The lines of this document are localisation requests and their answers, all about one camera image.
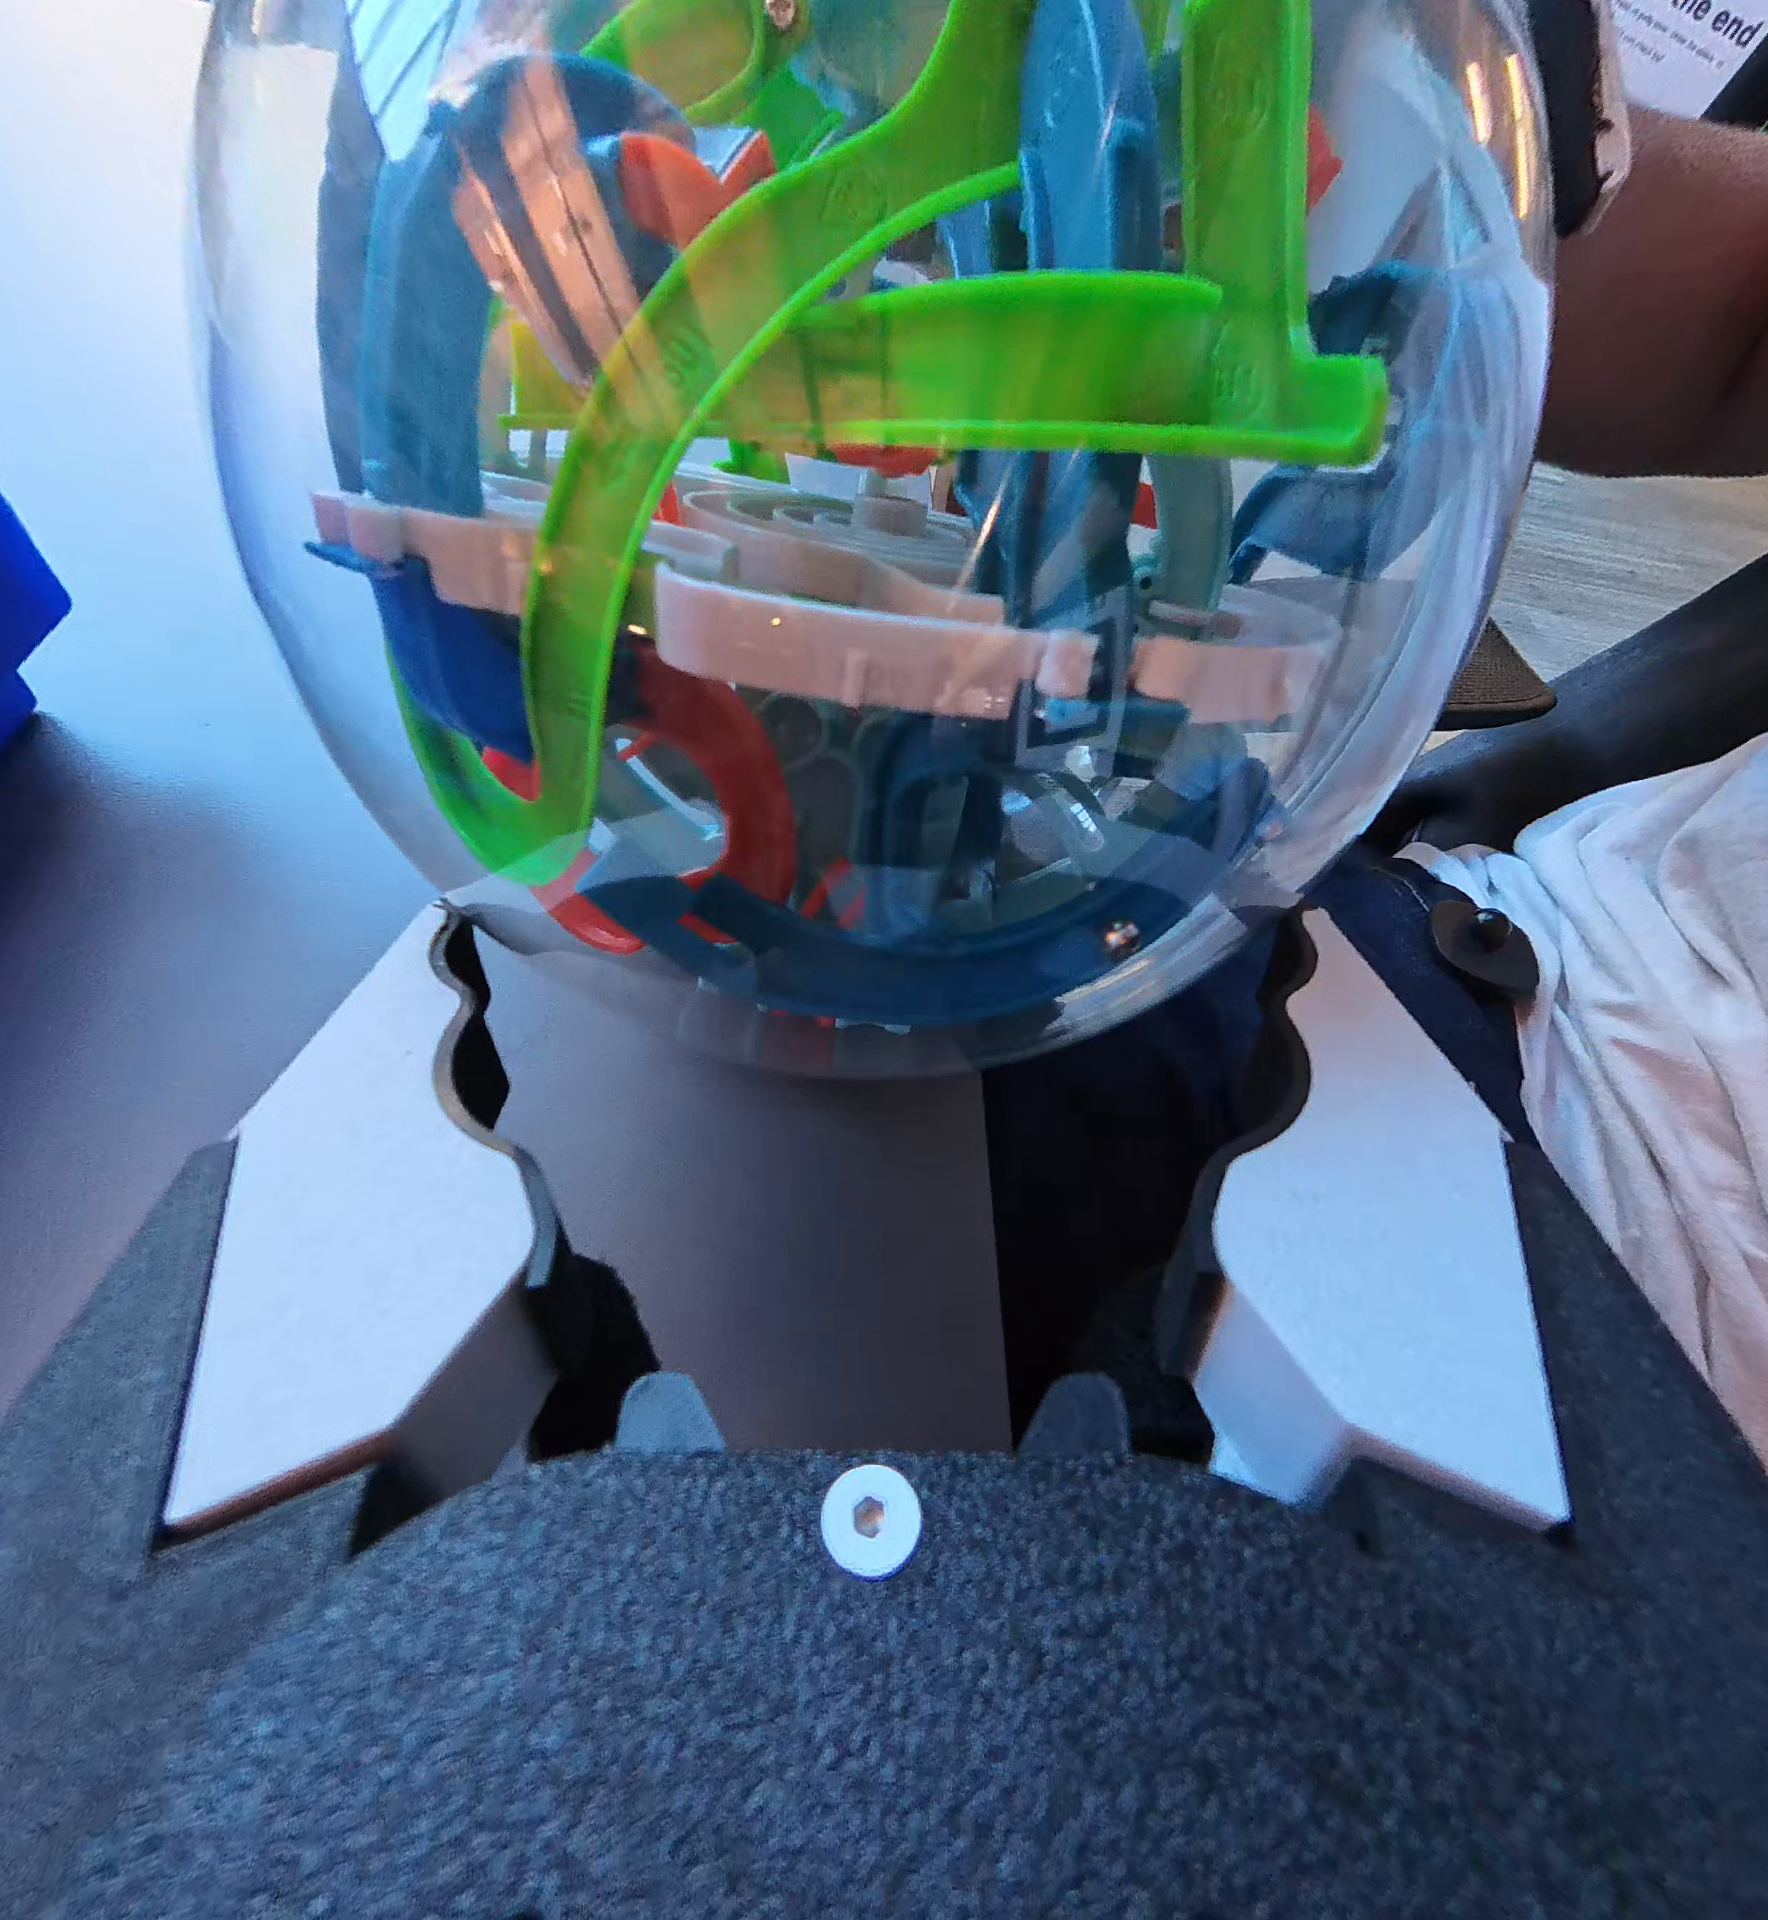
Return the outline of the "white shirt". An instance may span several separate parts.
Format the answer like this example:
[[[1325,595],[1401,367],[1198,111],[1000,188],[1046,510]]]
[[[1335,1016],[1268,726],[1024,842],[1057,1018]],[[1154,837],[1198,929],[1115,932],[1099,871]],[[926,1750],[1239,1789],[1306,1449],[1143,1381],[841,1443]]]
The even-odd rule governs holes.
[[[1768,733],[1408,848],[1528,937],[1527,1120],[1768,1469]]]

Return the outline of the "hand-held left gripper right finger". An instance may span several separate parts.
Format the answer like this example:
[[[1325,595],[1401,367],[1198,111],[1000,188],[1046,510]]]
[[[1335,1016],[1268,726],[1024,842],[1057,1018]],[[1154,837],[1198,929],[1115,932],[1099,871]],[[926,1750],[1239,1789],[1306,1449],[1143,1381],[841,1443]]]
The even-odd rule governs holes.
[[[1186,1381],[1208,1468],[1316,1508],[1359,1461],[1546,1532],[1568,1521],[1506,1135],[1350,937],[1286,925],[1279,988],[1306,1091],[1202,1194],[1217,1279]]]

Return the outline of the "clear plastic maze ball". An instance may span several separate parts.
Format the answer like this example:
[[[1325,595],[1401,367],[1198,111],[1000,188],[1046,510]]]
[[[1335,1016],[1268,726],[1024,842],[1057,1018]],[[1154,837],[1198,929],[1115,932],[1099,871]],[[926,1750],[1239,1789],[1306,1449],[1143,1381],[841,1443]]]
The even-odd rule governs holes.
[[[390,842],[790,1071],[1133,1018],[1458,718],[1543,2],[214,2],[210,442]]]

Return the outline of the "person's right forearm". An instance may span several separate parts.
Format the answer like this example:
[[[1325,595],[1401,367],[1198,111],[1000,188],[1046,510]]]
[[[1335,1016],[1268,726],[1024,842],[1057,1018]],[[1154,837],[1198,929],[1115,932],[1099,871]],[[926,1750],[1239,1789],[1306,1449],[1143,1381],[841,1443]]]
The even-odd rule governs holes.
[[[1557,248],[1539,459],[1768,477],[1768,130],[1628,108],[1630,167]]]

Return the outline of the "white printed paper sign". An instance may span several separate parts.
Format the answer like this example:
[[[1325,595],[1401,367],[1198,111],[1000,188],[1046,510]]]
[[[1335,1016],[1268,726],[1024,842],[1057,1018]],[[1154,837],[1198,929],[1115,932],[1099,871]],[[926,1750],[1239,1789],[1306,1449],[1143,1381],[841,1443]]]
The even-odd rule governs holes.
[[[1768,130],[1768,2],[1617,2],[1633,105]]]

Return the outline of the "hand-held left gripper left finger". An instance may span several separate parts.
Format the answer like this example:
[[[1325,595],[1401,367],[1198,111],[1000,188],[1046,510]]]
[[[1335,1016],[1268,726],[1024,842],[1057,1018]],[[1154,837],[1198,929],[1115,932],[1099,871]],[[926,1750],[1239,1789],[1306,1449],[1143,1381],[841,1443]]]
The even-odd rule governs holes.
[[[370,1468],[436,1505],[519,1450],[563,1248],[472,925],[425,909],[234,1128],[159,1526],[205,1536]]]

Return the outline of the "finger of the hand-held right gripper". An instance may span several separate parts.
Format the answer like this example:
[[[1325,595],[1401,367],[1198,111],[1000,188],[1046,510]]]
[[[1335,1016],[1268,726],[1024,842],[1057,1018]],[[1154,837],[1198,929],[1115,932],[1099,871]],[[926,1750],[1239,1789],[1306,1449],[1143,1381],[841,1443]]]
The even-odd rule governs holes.
[[[1546,108],[1550,220],[1596,224],[1630,171],[1630,119],[1614,2],[1527,2]]]

